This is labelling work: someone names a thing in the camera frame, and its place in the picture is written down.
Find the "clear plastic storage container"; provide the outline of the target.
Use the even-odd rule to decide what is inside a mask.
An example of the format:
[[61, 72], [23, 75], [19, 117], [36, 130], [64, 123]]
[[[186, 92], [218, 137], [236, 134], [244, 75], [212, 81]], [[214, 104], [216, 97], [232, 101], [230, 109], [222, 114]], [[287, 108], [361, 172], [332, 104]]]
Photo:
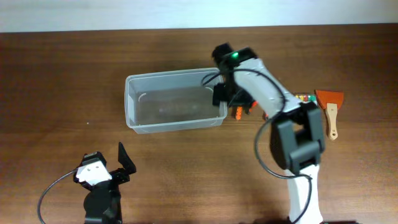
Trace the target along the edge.
[[124, 91], [127, 126], [137, 134], [220, 126], [228, 106], [214, 106], [213, 92], [223, 79], [201, 84], [203, 77], [217, 73], [217, 68], [196, 68], [128, 76]]

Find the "orange scraper wooden handle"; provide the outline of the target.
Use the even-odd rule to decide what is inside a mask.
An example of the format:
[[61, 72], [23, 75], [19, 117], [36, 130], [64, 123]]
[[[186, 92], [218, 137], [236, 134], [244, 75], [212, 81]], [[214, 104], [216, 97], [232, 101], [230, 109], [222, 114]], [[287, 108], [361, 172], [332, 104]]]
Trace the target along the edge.
[[318, 104], [325, 110], [328, 121], [328, 137], [334, 141], [338, 137], [336, 125], [338, 110], [341, 108], [344, 100], [344, 93], [340, 91], [315, 90]]

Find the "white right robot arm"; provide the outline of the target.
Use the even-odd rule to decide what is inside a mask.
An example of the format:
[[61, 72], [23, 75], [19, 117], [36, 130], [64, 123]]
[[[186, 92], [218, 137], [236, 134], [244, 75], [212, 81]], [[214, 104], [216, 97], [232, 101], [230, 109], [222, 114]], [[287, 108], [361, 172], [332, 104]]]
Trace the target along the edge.
[[[314, 102], [304, 103], [268, 71], [249, 47], [233, 50], [221, 44], [211, 54], [224, 82], [213, 90], [215, 106], [249, 107], [257, 103], [268, 115], [254, 139], [254, 153], [261, 167], [288, 183], [290, 223], [323, 223], [318, 200], [318, 173], [325, 150], [321, 111]], [[259, 140], [271, 130], [272, 157], [284, 171], [268, 168], [259, 153]]]

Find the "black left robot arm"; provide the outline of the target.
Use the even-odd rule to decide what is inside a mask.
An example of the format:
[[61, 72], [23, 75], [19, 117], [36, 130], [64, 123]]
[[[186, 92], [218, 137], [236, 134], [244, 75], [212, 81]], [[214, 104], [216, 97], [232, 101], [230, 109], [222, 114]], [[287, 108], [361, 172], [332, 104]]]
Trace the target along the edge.
[[77, 167], [73, 181], [89, 191], [83, 202], [85, 223], [122, 224], [119, 186], [130, 181], [136, 166], [121, 142], [118, 144], [118, 162], [121, 168], [108, 171], [106, 159], [96, 151], [85, 154]]

